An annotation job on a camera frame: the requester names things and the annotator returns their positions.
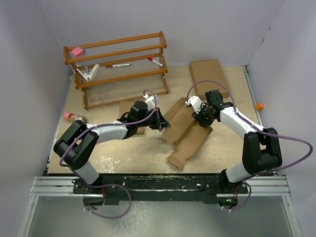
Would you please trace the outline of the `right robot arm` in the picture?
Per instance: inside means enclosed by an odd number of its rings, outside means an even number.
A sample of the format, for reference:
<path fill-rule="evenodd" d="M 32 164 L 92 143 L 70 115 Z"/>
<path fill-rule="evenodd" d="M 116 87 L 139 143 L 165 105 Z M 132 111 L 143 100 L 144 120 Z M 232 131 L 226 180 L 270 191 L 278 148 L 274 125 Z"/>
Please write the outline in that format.
<path fill-rule="evenodd" d="M 231 193 L 246 178 L 282 165 L 277 131 L 264 128 L 239 112 L 232 102 L 224 102 L 219 90 L 205 94 L 206 102 L 192 96 L 185 102 L 193 109 L 192 117 L 201 127 L 208 128 L 216 120 L 228 126 L 242 140 L 241 162 L 225 169 L 219 178 L 220 189 Z"/>

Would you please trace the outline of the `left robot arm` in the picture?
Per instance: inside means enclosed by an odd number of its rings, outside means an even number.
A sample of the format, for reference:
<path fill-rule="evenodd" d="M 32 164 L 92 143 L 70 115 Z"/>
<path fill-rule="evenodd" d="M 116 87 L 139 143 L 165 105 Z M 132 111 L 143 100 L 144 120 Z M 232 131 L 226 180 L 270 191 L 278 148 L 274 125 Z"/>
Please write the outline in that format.
<path fill-rule="evenodd" d="M 168 128 L 171 124 L 162 116 L 160 109 L 149 102 L 137 101 L 130 110 L 110 124 L 91 125 L 80 120 L 74 121 L 59 138 L 53 151 L 73 170 L 91 194 L 101 190 L 100 174 L 89 162 L 97 144 L 128 139 L 138 128 L 148 126 L 152 130 Z"/>

